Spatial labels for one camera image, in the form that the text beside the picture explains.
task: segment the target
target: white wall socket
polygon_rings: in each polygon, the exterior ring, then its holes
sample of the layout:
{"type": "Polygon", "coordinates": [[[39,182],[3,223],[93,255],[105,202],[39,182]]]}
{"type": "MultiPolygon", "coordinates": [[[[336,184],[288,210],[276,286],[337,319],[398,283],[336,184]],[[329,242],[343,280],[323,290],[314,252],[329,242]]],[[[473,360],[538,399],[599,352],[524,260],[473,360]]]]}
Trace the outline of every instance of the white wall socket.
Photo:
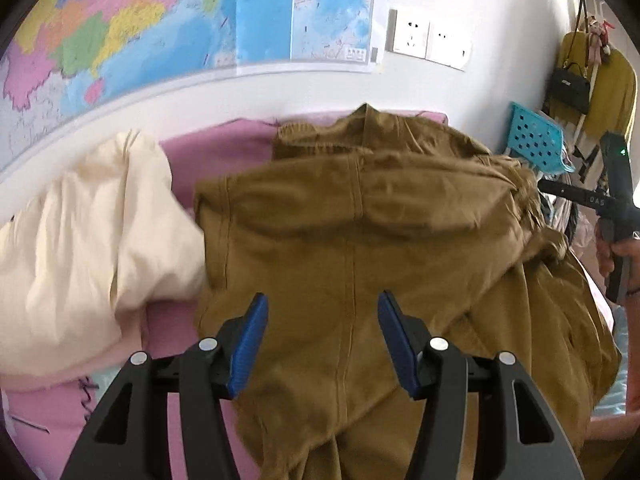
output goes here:
{"type": "Polygon", "coordinates": [[[464,70],[471,59],[471,34],[461,28],[431,23],[426,59],[464,70]]]}
{"type": "Polygon", "coordinates": [[[424,59],[427,54],[429,19],[421,9],[403,7],[396,15],[394,52],[424,59]]]}

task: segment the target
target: silver screw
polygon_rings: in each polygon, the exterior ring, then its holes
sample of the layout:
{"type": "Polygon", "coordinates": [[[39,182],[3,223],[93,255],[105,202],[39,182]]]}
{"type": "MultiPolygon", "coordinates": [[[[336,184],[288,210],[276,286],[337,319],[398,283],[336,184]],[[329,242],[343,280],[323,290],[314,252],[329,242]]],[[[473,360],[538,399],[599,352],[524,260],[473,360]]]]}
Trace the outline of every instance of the silver screw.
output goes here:
{"type": "Polygon", "coordinates": [[[513,366],[514,364],[516,364],[516,356],[511,352],[500,352],[498,359],[500,359],[500,362],[502,364],[505,364],[507,366],[513,366]]]}
{"type": "Polygon", "coordinates": [[[144,364],[146,363],[146,353],[136,352],[131,356],[131,359],[129,359],[129,361],[131,361],[132,365],[136,365],[136,366],[144,364]]]}
{"type": "Polygon", "coordinates": [[[439,352],[444,352],[447,348],[449,348],[449,342],[446,339],[441,337],[434,337],[429,341],[429,346],[434,350],[438,350],[439,352]]]}
{"type": "Polygon", "coordinates": [[[198,343],[198,348],[203,352],[211,352],[218,346],[218,342],[212,337],[207,337],[198,343]]]}

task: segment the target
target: blue gripper pad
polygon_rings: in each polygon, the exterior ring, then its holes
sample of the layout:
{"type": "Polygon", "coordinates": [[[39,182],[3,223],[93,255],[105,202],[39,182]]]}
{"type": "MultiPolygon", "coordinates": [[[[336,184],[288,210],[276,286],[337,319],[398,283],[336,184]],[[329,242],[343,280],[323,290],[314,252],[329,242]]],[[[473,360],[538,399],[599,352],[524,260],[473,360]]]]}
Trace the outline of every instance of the blue gripper pad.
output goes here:
{"type": "Polygon", "coordinates": [[[269,301],[264,294],[256,294],[249,310],[244,314],[244,326],[231,355],[227,389],[235,399],[249,381],[254,368],[264,330],[269,319],[269,301]]]}
{"type": "Polygon", "coordinates": [[[378,322],[400,385],[410,397],[417,397],[420,391],[417,357],[386,294],[380,294],[378,297],[378,322]]]}

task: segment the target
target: blue perforated basket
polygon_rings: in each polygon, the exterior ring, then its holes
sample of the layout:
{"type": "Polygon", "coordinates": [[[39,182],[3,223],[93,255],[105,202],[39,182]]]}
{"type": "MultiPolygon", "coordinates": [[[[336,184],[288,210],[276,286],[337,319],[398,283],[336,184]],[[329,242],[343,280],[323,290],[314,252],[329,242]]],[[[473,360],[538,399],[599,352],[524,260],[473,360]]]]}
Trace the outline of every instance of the blue perforated basket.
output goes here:
{"type": "Polygon", "coordinates": [[[562,129],[557,124],[513,103],[513,121],[507,145],[543,173],[573,173],[562,160],[562,129]]]}

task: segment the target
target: handbag handle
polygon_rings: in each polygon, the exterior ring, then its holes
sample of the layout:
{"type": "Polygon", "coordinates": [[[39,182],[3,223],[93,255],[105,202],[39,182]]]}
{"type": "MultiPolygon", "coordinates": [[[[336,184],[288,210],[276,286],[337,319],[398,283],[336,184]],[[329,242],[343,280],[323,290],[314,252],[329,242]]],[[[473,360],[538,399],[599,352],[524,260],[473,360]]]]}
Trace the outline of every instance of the handbag handle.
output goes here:
{"type": "MultiPolygon", "coordinates": [[[[572,64],[569,64],[569,58],[571,57],[571,52],[574,49],[575,37],[578,35],[578,28],[580,27],[580,16],[582,15],[582,10],[584,9],[584,31],[588,33],[589,31],[589,16],[587,11],[587,0],[580,0],[578,4],[578,16],[575,19],[575,28],[574,28],[574,36],[571,38],[571,45],[569,46],[569,51],[566,53],[566,59],[562,64],[562,68],[569,68],[572,64]]],[[[585,41],[585,49],[584,49],[584,69],[582,71],[582,75],[587,77],[587,66],[589,64],[589,42],[585,41]]]]}

